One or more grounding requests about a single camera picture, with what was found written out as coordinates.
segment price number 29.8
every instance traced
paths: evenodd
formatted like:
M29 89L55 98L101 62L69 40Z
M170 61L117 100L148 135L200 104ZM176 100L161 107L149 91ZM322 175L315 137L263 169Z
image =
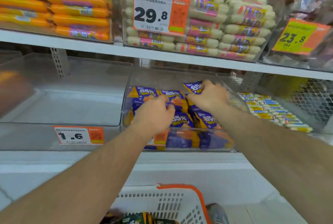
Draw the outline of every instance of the price number 29.8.
M299 45L301 45L305 41L305 39L306 39L306 37L303 36L298 41L296 39L296 36L297 36L297 34L286 32L286 33L283 34L283 37L281 37L279 39L279 41L284 43L283 46L289 47L292 42L294 42L294 44L298 44L299 43Z
M156 11L153 9L147 9L147 11L146 11L142 7L136 7L135 11L139 12L139 14L134 17L135 21L140 21L140 22L146 21L147 23L153 23L156 21ZM167 20L168 13L166 11L163 11L162 16L160 18L162 20Z

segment orange price tag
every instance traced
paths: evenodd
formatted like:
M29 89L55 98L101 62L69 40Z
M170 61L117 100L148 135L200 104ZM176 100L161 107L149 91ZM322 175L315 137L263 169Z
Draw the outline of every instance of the orange price tag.
M137 30L184 35L191 0L134 0L133 27Z
M324 39L331 26L291 18L274 45L274 51L309 55Z
M53 126L60 144L104 144L102 127Z

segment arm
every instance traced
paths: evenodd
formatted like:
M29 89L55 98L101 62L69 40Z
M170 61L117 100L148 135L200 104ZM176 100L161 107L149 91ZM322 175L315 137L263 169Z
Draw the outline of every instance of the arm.
M98 224L145 144L170 126L174 107L166 109L167 100L160 96L145 102L123 133L9 205L0 213L0 223Z
M188 98L220 122L249 162L309 224L333 223L331 146L229 106L225 88L210 81L200 95Z

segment white shopping basket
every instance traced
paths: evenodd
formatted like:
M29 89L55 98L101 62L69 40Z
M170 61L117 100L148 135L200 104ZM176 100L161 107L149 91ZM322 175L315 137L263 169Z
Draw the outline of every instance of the white shopping basket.
M201 192L192 185L125 186L111 209L126 215L148 212L180 224L211 224Z

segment human hand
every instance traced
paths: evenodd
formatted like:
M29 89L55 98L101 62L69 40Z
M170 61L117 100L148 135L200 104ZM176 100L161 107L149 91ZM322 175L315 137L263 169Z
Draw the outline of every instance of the human hand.
M135 113L130 128L136 134L142 135L146 141L165 131L174 117L174 106L165 104L169 101L168 96L161 95L146 101Z
M201 84L201 89L201 94L189 94L187 96L200 109L213 113L219 106L227 104L229 93L220 84L215 85L209 80L205 80Z

